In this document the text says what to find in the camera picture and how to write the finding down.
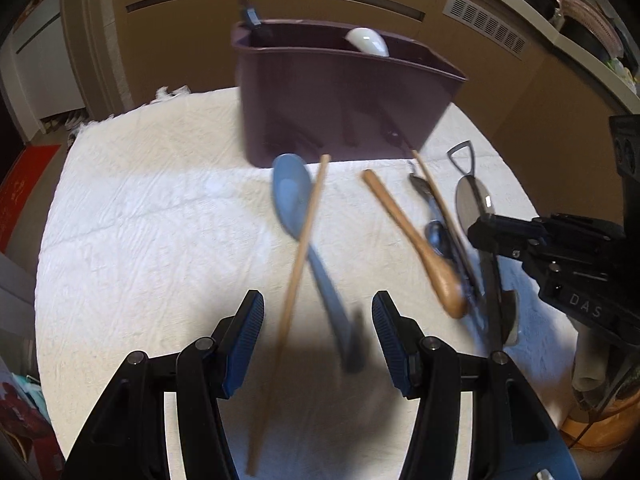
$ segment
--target screw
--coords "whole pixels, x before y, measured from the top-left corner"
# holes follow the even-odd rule
[[[536,473],[534,480],[554,480],[554,478],[551,476],[551,473],[549,471],[543,469],[542,471]]]
[[[499,365],[505,365],[509,362],[509,356],[501,350],[494,352],[491,355],[491,359],[494,360],[494,363],[498,363]]]
[[[213,346],[213,339],[210,337],[201,337],[196,341],[196,348],[198,350],[209,350]]]
[[[440,340],[432,335],[427,336],[422,340],[422,346],[424,346],[427,350],[437,350],[438,348],[440,348],[441,344],[442,343],[440,342]]]
[[[128,356],[127,356],[127,363],[129,363],[130,365],[139,365],[145,358],[145,353],[140,351],[140,350],[136,350],[134,352],[131,352]]]

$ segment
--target table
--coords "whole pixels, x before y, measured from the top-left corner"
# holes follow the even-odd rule
[[[244,385],[220,402],[244,478],[249,427],[270,374],[296,244],[271,206],[271,170],[242,156],[240,128],[237,89],[180,94],[90,124],[71,149],[42,241],[35,301],[42,386],[65,455],[128,352],[179,351],[209,335],[256,288],[266,303],[262,332]],[[513,173],[454,105],[422,149],[449,205],[458,174],[446,151],[467,139],[496,211],[535,216]],[[416,226],[428,220],[407,179],[407,161],[329,166],[313,242],[350,315],[364,324],[368,364],[357,375],[340,371],[306,269],[260,478],[398,477],[417,401],[404,400],[386,370],[371,322],[376,291],[388,290],[425,333],[459,352],[484,353],[471,324],[450,319],[438,304],[414,249],[361,181],[365,168],[376,170]],[[537,299],[519,263],[500,266],[505,288],[518,289],[521,306],[520,341],[508,352],[560,423],[571,404],[575,331]],[[466,478],[470,414],[465,395],[457,479]],[[172,478],[184,478],[171,396],[166,418]]]

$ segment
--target red mat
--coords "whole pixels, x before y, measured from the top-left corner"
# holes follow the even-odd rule
[[[0,186],[0,252],[6,251],[24,204],[59,148],[60,144],[27,146]]]

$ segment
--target floor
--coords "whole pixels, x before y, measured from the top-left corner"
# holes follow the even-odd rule
[[[31,139],[31,143],[34,146],[62,145],[29,195],[5,252],[5,255],[10,260],[34,277],[38,269],[40,243],[44,233],[44,226],[47,223],[49,207],[53,202],[53,195],[60,180],[62,167],[65,164],[67,138],[68,132],[63,127],[60,127],[55,132],[47,135],[36,134]]]

